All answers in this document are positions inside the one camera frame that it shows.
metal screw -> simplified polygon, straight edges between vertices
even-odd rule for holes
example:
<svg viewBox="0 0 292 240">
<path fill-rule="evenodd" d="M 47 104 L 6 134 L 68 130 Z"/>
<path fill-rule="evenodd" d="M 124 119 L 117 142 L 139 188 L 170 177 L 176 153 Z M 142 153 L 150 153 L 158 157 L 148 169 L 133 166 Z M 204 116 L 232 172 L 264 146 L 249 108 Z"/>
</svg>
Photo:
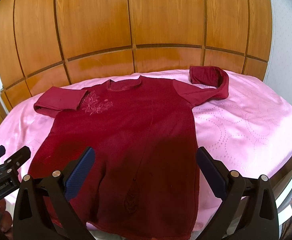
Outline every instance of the metal screw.
<svg viewBox="0 0 292 240">
<path fill-rule="evenodd" d="M 267 177 L 266 175 L 262 175 L 262 176 L 261 176 L 261 179 L 262 179 L 263 181 L 267 181 L 267 180 L 268 180 L 268 177 Z"/>
<path fill-rule="evenodd" d="M 53 177 L 58 177 L 61 174 L 60 171 L 54 171 L 53 172 Z"/>
<path fill-rule="evenodd" d="M 25 175 L 24 176 L 24 178 L 23 178 L 23 180 L 25 180 L 25 181 L 27 181 L 27 180 L 29 180 L 30 179 L 30 176 L 27 174 L 27 175 Z"/>
<path fill-rule="evenodd" d="M 236 178 L 236 177 L 239 177 L 239 173 L 238 173 L 238 171 L 231 171 L 231 172 L 230 172 L 230 175 L 233 176 L 233 177 L 235 177 L 235 178 Z"/>
</svg>

folded sleeve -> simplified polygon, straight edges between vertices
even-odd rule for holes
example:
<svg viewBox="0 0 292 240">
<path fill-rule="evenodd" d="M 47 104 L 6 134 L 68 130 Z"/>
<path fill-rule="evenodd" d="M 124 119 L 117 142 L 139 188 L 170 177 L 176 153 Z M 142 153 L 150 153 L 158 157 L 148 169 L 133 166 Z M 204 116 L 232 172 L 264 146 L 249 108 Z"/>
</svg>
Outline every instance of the folded sleeve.
<svg viewBox="0 0 292 240">
<path fill-rule="evenodd" d="M 34 110 L 39 114 L 55 118 L 62 110 L 76 110 L 87 93 L 88 90 L 51 87 L 34 104 Z"/>
<path fill-rule="evenodd" d="M 191 66 L 190 82 L 216 88 L 199 88 L 181 81 L 173 80 L 176 92 L 188 101 L 192 107 L 201 105 L 209 99 L 228 97 L 229 77 L 222 69 L 215 66 Z"/>
</svg>

red shirt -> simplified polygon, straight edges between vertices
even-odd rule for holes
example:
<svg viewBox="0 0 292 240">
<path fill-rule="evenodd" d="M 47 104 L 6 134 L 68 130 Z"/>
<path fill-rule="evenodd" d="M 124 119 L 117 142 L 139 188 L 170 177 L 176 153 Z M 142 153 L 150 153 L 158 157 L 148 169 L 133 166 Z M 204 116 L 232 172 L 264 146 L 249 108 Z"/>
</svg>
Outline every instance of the red shirt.
<svg viewBox="0 0 292 240">
<path fill-rule="evenodd" d="M 70 201 L 84 223 L 129 239 L 189 239 L 199 192 L 192 108 L 227 98 L 229 82 L 217 67 L 190 67 L 190 78 L 218 88 L 144 76 L 82 90 L 50 88 L 34 109 L 55 120 L 29 174 L 49 176 L 91 146 L 95 163 Z"/>
</svg>

floral embroidery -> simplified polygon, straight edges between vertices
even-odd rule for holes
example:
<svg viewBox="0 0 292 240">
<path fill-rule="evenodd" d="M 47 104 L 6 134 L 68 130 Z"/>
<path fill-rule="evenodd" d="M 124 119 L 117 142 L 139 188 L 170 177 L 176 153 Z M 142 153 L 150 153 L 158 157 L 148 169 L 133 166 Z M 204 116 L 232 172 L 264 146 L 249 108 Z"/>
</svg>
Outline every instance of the floral embroidery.
<svg viewBox="0 0 292 240">
<path fill-rule="evenodd" d="M 99 97 L 96 96 L 95 91 L 90 92 L 90 94 L 84 98 L 82 102 L 82 109 L 85 110 L 85 113 L 100 114 L 101 112 L 108 110 L 113 106 L 113 102 L 105 99 L 103 103 L 99 102 Z"/>
</svg>

pink bedsheet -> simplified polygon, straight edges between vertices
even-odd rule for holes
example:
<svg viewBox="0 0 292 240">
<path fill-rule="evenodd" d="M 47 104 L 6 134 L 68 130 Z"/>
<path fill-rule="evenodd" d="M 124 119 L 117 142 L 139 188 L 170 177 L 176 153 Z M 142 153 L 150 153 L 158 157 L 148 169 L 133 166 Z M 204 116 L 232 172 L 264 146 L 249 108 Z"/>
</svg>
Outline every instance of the pink bedsheet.
<svg viewBox="0 0 292 240">
<path fill-rule="evenodd" d="M 198 146 L 205 146 L 213 158 L 221 160 L 229 170 L 238 170 L 243 176 L 258 178 L 266 174 L 271 177 L 292 155 L 292 106 L 257 78 L 227 73 L 229 97 L 193 108 Z M 139 75 L 135 73 L 111 79 L 136 79 Z M 188 70 L 142 75 L 177 79 L 190 84 Z M 67 88 L 81 89 L 108 79 L 87 80 Z M 0 125 L 0 145 L 6 148 L 0 164 L 24 145 L 31 150 L 31 159 L 19 169 L 21 178 L 27 174 L 32 158 L 54 122 L 54 119 L 34 111 L 33 104 L 40 95 L 17 105 Z M 15 203 L 16 197 L 17 191 L 6 199 Z M 194 231 L 204 228 L 220 203 L 201 174 Z"/>
</svg>

